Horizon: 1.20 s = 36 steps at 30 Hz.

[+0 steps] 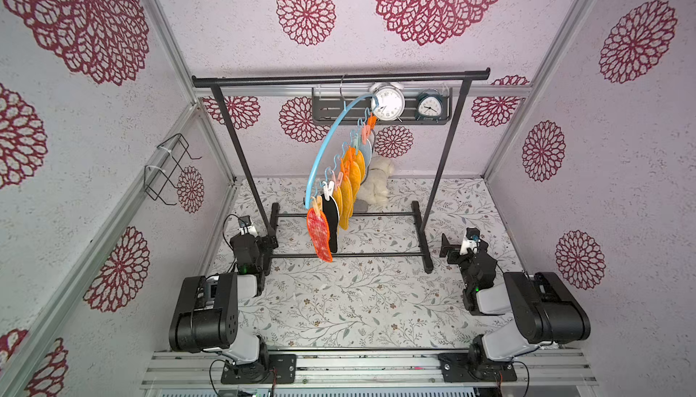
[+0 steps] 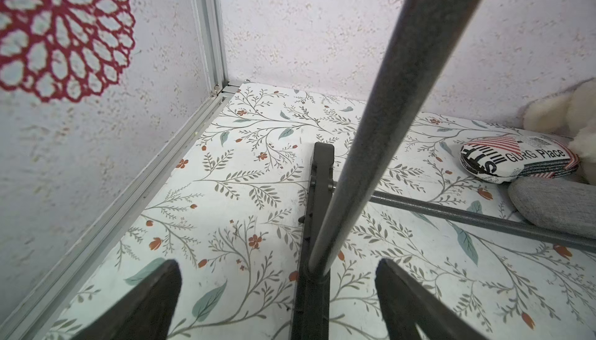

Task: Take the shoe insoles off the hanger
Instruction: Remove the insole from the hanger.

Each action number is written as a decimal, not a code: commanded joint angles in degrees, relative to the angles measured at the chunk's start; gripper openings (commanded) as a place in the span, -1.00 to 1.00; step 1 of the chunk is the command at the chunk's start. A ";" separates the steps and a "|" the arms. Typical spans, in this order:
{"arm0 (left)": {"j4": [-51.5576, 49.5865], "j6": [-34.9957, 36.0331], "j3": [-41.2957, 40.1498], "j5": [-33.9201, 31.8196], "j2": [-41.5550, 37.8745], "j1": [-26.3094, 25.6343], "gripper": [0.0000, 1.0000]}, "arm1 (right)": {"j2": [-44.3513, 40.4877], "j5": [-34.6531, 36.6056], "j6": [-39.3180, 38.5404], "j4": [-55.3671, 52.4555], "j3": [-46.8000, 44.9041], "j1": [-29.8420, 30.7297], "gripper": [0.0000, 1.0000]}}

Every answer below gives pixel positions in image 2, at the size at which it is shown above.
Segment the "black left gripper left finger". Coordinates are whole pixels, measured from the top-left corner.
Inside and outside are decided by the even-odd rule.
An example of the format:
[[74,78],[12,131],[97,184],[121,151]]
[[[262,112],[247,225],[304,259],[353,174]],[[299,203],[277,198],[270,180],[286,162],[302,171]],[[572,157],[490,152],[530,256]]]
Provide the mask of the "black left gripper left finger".
[[169,259],[145,277],[75,339],[165,339],[182,287],[178,262]]

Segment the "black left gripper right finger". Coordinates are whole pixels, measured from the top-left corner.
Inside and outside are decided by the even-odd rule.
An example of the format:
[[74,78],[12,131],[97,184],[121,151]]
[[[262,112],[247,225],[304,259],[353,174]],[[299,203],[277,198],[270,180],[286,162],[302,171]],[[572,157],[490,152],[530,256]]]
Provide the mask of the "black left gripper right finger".
[[390,339],[484,339],[390,259],[380,260],[375,285]]

